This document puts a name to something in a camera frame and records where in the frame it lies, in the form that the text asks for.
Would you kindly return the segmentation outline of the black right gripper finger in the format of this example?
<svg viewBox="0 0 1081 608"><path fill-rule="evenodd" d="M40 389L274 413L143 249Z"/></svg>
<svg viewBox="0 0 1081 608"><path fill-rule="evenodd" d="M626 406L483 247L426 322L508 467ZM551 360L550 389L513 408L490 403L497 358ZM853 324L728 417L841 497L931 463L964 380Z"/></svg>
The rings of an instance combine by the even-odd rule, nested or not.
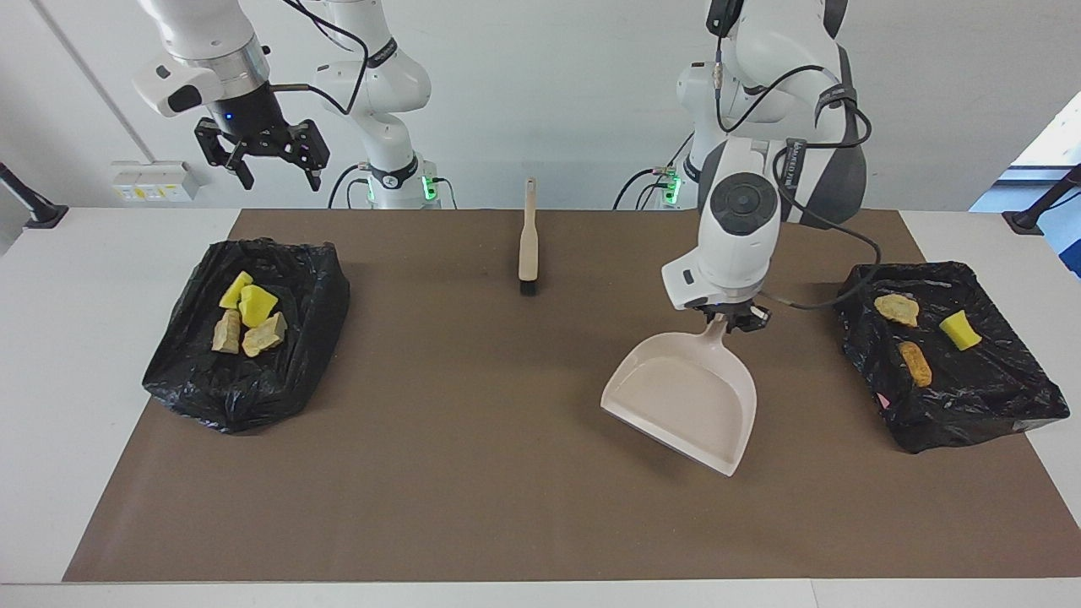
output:
<svg viewBox="0 0 1081 608"><path fill-rule="evenodd" d="M289 162L301 168L312 191L320 190L321 174L329 163L329 147L312 119L289 125Z"/></svg>
<svg viewBox="0 0 1081 608"><path fill-rule="evenodd" d="M238 179L246 190L253 189L254 177L246 161L246 142L235 138L221 130L211 118L200 118L193 125L193 137L197 138L209 166L219 166Z"/></svg>

